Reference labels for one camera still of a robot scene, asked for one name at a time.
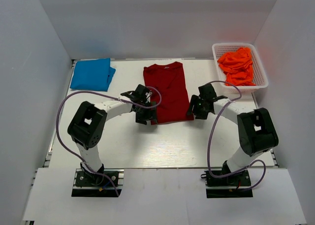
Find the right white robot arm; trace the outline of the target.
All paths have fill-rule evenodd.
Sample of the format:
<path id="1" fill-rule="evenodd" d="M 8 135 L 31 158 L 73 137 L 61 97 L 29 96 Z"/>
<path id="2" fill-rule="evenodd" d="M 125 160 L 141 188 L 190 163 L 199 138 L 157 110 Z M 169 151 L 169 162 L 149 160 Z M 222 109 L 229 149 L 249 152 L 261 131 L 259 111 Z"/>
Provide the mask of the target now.
<path id="1" fill-rule="evenodd" d="M 208 169 L 211 169 L 211 142 L 219 117 L 225 117 L 238 127 L 239 148 L 223 163 L 220 176 L 210 172 L 211 176 L 222 178 L 228 185 L 234 185 L 240 179 L 240 172 L 257 162 L 257 157 L 278 146 L 279 138 L 276 129 L 266 108 L 250 109 L 236 102 L 242 96 L 239 89 L 236 89 L 239 96 L 234 99 L 218 96 L 212 82 L 198 89 L 199 95 L 191 97 L 187 115 L 193 115 L 200 120 L 206 120 L 209 113 L 216 115 L 207 147 Z"/>

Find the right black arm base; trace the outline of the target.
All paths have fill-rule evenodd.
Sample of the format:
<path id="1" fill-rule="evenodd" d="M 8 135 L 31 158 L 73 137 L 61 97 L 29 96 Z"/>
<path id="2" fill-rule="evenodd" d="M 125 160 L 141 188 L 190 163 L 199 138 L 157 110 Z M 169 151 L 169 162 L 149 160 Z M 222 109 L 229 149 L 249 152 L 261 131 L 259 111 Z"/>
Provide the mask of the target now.
<path id="1" fill-rule="evenodd" d="M 205 180 L 207 198 L 251 198 L 252 186 L 248 171 L 224 178 L 215 178 L 209 171 L 201 174 Z"/>

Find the dark red t-shirt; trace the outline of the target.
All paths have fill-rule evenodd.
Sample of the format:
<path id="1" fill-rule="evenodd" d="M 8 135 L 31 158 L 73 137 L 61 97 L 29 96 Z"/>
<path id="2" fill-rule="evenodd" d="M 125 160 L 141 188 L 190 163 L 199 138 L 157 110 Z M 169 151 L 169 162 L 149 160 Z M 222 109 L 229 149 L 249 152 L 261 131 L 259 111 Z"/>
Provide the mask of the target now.
<path id="1" fill-rule="evenodd" d="M 161 94 L 153 92 L 151 102 L 158 103 L 162 98 L 156 108 L 157 121 L 152 121 L 153 125 L 194 120 L 193 115 L 187 115 L 189 97 L 182 63 L 153 64 L 144 67 L 143 76 L 145 85 L 154 87 Z"/>

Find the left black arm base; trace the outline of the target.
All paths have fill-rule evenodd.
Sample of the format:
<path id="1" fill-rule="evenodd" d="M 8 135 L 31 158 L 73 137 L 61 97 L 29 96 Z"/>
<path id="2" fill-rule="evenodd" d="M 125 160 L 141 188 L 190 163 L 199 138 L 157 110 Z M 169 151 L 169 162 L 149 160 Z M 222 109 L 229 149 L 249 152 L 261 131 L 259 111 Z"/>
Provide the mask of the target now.
<path id="1" fill-rule="evenodd" d="M 72 197 L 119 197 L 123 189 L 124 170 L 105 169 L 103 172 L 113 181 L 118 194 L 111 182 L 103 176 L 91 176 L 82 169 L 76 169 L 72 186 Z"/>

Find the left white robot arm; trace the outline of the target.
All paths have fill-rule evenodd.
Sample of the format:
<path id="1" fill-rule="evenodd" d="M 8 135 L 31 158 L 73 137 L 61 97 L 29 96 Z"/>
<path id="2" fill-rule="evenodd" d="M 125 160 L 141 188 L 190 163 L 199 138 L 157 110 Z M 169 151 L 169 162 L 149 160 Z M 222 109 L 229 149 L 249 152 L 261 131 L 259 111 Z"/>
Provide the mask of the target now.
<path id="1" fill-rule="evenodd" d="M 161 103 L 150 103 L 151 94 L 159 92 L 152 87 L 141 84 L 134 91 L 121 93 L 118 97 L 108 97 L 106 102 L 93 104 L 81 103 L 67 133 L 71 136 L 80 152 L 82 169 L 88 171 L 87 179 L 93 185 L 99 185 L 104 179 L 104 166 L 99 158 L 98 143 L 105 123 L 122 114 L 134 112 L 135 122 L 147 125 L 149 121 L 157 122 L 157 106 Z"/>

